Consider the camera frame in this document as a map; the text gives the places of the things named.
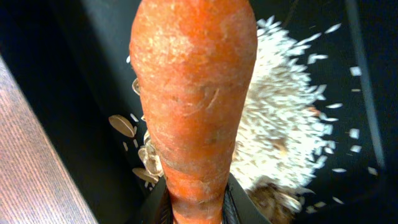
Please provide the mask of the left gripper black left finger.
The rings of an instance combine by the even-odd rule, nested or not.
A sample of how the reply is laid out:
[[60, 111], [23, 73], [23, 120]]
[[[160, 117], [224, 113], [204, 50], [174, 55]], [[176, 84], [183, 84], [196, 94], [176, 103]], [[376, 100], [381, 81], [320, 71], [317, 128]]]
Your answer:
[[139, 210], [138, 224], [172, 224], [170, 194], [162, 177]]

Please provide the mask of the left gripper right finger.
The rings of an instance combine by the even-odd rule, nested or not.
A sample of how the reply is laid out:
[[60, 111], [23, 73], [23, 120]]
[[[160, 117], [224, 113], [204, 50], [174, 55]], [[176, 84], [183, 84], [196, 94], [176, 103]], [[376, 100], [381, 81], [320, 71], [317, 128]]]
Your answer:
[[271, 224], [255, 207], [233, 174], [229, 174], [225, 189], [222, 224]]

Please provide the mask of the orange carrot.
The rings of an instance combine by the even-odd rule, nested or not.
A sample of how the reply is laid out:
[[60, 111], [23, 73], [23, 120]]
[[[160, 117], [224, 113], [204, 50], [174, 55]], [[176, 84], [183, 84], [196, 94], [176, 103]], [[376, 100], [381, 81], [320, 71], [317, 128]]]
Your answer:
[[129, 53], [175, 223], [220, 223], [256, 61], [249, 1], [142, 1]]

